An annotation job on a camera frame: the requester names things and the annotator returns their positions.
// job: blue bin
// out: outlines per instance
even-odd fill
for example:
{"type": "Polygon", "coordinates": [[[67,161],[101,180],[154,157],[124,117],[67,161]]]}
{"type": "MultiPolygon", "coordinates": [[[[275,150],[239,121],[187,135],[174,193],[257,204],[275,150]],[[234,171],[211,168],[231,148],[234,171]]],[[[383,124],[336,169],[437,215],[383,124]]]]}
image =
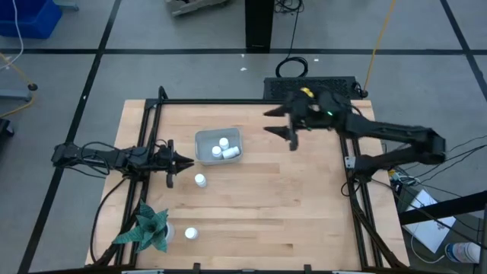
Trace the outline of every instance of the blue bin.
{"type": "MultiPolygon", "coordinates": [[[[53,0],[15,0],[23,38],[48,38],[62,16],[53,0]]],[[[0,0],[0,35],[17,37],[12,0],[0,0]]]]}

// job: white bottle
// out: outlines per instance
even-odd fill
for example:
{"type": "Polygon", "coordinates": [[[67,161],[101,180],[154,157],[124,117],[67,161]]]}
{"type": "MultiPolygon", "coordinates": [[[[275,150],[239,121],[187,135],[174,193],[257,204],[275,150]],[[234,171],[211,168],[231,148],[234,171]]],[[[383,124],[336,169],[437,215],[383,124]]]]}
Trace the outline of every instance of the white bottle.
{"type": "Polygon", "coordinates": [[[199,187],[205,187],[206,186],[206,178],[203,176],[203,174],[197,174],[195,176],[195,182],[199,187]]]}
{"type": "Polygon", "coordinates": [[[221,148],[219,146],[214,146],[212,149],[213,157],[221,159],[221,148]]]}
{"type": "Polygon", "coordinates": [[[226,138],[221,138],[219,143],[220,143],[220,148],[223,151],[225,149],[228,149],[228,147],[230,147],[230,145],[228,144],[228,139],[226,139],[226,138]]]}
{"type": "Polygon", "coordinates": [[[480,247],[474,243],[447,244],[444,247],[447,258],[455,263],[479,263],[480,247]]]}
{"type": "Polygon", "coordinates": [[[198,237],[198,231],[196,228],[187,228],[184,232],[184,236],[190,240],[195,240],[198,237]]]}
{"type": "Polygon", "coordinates": [[[238,147],[229,148],[227,150],[224,150],[222,154],[223,154],[223,158],[232,159],[233,157],[238,156],[240,154],[240,149],[238,149],[238,147]]]}

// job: wooden tabletop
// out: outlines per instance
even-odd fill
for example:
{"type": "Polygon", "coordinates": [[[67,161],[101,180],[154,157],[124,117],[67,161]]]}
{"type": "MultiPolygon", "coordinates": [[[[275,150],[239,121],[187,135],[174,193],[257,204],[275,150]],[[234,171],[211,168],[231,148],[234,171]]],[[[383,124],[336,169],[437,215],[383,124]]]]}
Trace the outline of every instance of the wooden tabletop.
{"type": "MultiPolygon", "coordinates": [[[[368,119],[374,118],[370,101],[353,104],[368,119]]],[[[143,100],[126,101],[116,147],[136,144],[143,108],[143,100]]],[[[287,123],[262,115],[271,108],[163,106],[158,139],[173,139],[181,155],[195,158],[194,138],[199,130],[237,127],[243,157],[236,164],[211,167],[196,162],[174,178],[173,189],[166,188],[165,173],[151,176],[147,203],[156,212],[169,209],[168,220],[176,235],[167,253],[153,247],[142,251],[138,268],[190,269],[201,263],[202,269],[303,269],[304,264],[315,270],[360,269],[349,198],[340,194],[345,171],[338,135],[326,130],[300,131],[298,150],[289,151],[288,143],[263,130],[287,123]],[[198,173],[206,176],[206,188],[195,184],[198,173]],[[195,241],[184,237],[188,227],[199,230],[195,241]]],[[[360,146],[363,154],[382,153],[377,139],[363,138],[360,146]]],[[[374,178],[388,180],[385,171],[374,178]]],[[[103,196],[119,180],[120,174],[109,175],[103,196]]],[[[101,210],[94,245],[97,257],[120,229],[128,186],[122,185],[101,210]]],[[[377,232],[399,260],[409,264],[390,189],[377,183],[368,187],[377,232]]],[[[364,239],[369,264],[374,265],[366,232],[364,239]]]]}

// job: artificial plant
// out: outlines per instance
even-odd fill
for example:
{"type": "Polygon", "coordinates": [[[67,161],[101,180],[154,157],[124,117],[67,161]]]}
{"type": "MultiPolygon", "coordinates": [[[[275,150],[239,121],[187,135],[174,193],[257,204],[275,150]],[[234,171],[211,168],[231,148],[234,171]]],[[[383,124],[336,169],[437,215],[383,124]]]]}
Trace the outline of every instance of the artificial plant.
{"type": "Polygon", "coordinates": [[[139,215],[136,215],[138,225],[131,231],[118,235],[114,244],[126,244],[128,242],[140,242],[137,253],[143,251],[151,244],[159,251],[167,252],[166,227],[167,209],[159,213],[140,200],[139,215]]]}

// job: black table leg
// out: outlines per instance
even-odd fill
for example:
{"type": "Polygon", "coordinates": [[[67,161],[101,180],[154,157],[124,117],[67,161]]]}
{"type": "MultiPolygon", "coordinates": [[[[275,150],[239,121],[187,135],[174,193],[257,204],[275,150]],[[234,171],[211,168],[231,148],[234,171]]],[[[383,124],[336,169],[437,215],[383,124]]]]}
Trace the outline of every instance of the black table leg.
{"type": "Polygon", "coordinates": [[[248,49],[271,47],[274,0],[245,0],[245,41],[248,49]]]}

